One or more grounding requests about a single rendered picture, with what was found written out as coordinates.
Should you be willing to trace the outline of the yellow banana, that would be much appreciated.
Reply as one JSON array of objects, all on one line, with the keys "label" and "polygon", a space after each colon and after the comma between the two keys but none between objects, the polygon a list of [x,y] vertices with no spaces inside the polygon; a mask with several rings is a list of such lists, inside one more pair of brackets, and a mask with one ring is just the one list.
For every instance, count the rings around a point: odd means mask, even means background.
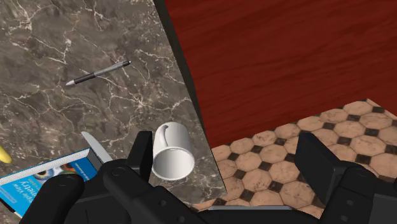
[{"label": "yellow banana", "polygon": [[0,161],[6,164],[10,164],[13,161],[10,154],[1,145],[0,145]]}]

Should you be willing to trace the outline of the silver knife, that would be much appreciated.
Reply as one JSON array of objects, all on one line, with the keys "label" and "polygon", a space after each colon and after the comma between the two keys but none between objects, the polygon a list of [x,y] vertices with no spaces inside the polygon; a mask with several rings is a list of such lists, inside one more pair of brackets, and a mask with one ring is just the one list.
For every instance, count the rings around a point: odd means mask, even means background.
[{"label": "silver knife", "polygon": [[82,131],[81,135],[84,137],[86,142],[90,145],[91,149],[93,149],[94,153],[103,164],[112,161],[111,156],[107,153],[104,147],[100,144],[100,142],[98,142],[98,140],[96,140],[94,136],[85,131]]}]

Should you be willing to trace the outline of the white mug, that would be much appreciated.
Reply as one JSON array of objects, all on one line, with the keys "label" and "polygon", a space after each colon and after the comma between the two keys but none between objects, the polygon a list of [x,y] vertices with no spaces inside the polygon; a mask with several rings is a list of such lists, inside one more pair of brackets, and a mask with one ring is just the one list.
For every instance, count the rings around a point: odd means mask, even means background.
[{"label": "white mug", "polygon": [[177,122],[159,126],[153,142],[153,173],[160,179],[176,181],[187,177],[194,167],[188,129]]}]

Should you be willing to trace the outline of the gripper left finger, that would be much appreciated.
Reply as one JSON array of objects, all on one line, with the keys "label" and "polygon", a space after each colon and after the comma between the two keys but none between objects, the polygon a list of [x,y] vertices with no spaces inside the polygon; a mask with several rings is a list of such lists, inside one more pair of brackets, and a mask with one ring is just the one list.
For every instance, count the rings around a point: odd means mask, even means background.
[{"label": "gripper left finger", "polygon": [[[138,132],[128,158],[106,162],[97,178],[128,212],[132,224],[207,224],[167,189],[149,184],[152,137],[150,131]],[[83,195],[85,185],[77,174],[50,178],[19,224],[64,224],[69,211]]]}]

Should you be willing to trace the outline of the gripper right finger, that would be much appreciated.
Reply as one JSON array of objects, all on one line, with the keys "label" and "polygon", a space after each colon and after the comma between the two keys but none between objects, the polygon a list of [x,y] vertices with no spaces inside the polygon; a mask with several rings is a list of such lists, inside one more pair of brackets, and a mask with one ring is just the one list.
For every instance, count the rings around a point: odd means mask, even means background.
[{"label": "gripper right finger", "polygon": [[318,224],[397,224],[397,178],[340,160],[309,132],[298,136],[295,165],[324,205]]}]

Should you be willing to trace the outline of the blue book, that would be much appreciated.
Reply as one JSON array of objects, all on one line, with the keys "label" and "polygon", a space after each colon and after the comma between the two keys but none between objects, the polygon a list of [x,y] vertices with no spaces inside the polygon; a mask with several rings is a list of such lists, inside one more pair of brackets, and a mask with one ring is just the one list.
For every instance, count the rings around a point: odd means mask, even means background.
[{"label": "blue book", "polygon": [[0,203],[21,218],[50,178],[60,174],[78,174],[88,181],[102,164],[110,160],[87,148],[1,177]]}]

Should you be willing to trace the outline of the grey and black pen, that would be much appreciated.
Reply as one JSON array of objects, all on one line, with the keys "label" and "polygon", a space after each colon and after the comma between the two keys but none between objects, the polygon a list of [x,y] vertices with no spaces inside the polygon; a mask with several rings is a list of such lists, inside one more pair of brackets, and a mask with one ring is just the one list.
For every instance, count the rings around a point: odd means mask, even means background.
[{"label": "grey and black pen", "polygon": [[119,62],[119,63],[114,64],[114,65],[112,65],[112,66],[109,66],[109,67],[107,67],[107,68],[105,68],[105,69],[101,69],[101,70],[99,70],[99,71],[95,71],[95,72],[86,74],[86,75],[84,75],[84,76],[81,76],[81,77],[79,77],[79,78],[73,79],[73,80],[71,80],[71,81],[68,81],[68,82],[66,83],[66,85],[67,85],[67,86],[71,86],[71,85],[79,84],[79,83],[81,83],[81,82],[84,82],[84,81],[87,81],[87,80],[96,78],[96,77],[101,76],[101,75],[103,75],[103,74],[110,73],[110,72],[115,71],[115,70],[117,70],[117,69],[120,69],[120,68],[129,66],[130,63],[131,63],[131,61],[129,61],[129,60],[124,61],[124,62]]}]

